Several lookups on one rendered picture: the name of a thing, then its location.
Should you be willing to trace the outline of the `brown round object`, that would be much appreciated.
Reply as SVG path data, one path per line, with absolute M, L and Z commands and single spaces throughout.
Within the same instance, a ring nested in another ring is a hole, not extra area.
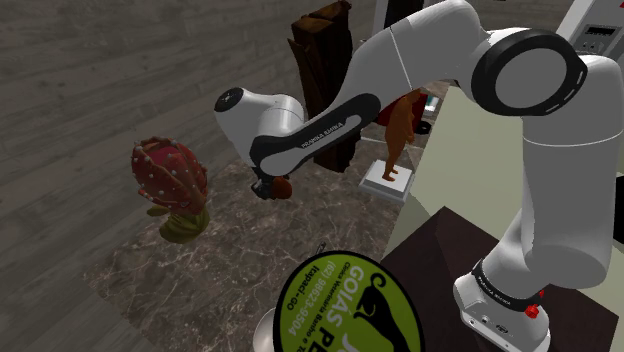
M 279 176 L 273 179 L 271 195 L 275 199 L 289 199 L 292 196 L 292 185 L 287 177 Z

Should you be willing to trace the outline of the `red spotted flower figure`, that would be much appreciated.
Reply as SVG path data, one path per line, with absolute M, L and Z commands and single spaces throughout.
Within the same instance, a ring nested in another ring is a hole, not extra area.
M 131 169 L 139 195 L 153 204 L 147 214 L 167 218 L 162 238 L 185 244 L 206 229 L 206 168 L 190 149 L 171 138 L 142 140 L 133 147 Z

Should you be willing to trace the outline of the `green round disc black cat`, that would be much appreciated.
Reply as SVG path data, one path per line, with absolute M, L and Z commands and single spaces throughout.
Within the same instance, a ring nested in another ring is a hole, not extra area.
M 407 291 L 376 261 L 327 251 L 286 280 L 272 323 L 274 352 L 425 352 Z

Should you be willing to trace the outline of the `dark brown wooden sculpture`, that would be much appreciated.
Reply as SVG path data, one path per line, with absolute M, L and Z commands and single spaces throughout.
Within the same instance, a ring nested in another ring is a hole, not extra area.
M 291 24 L 288 40 L 299 69 L 309 117 L 324 111 L 336 98 L 353 53 L 348 26 L 351 4 L 337 0 Z

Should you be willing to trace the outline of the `grey metal bowl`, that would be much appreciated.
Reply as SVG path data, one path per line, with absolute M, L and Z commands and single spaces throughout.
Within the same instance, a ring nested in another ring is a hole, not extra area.
M 258 322 L 253 335 L 254 352 L 275 352 L 273 345 L 273 320 L 275 309 L 268 310 Z

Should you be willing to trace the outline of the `orange figure on white base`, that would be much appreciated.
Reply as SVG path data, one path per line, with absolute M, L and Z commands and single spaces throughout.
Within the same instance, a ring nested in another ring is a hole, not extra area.
M 420 93 L 419 89 L 407 93 L 393 106 L 384 135 L 386 160 L 371 164 L 358 186 L 361 191 L 398 204 L 406 202 L 414 171 L 397 162 L 406 145 L 414 141 L 412 106 L 419 100 Z

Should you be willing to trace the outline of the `dark robot stand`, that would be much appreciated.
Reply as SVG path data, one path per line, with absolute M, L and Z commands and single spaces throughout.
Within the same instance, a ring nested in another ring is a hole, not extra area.
M 406 289 L 421 322 L 425 352 L 503 352 L 468 328 L 452 294 L 497 240 L 444 207 L 381 264 Z M 552 336 L 548 352 L 624 352 L 624 313 L 570 289 L 548 286 L 543 304 Z

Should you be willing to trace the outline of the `white appliance with display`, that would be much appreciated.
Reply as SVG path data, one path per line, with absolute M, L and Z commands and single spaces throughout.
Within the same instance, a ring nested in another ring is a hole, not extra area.
M 574 0 L 556 33 L 579 54 L 624 60 L 624 0 Z

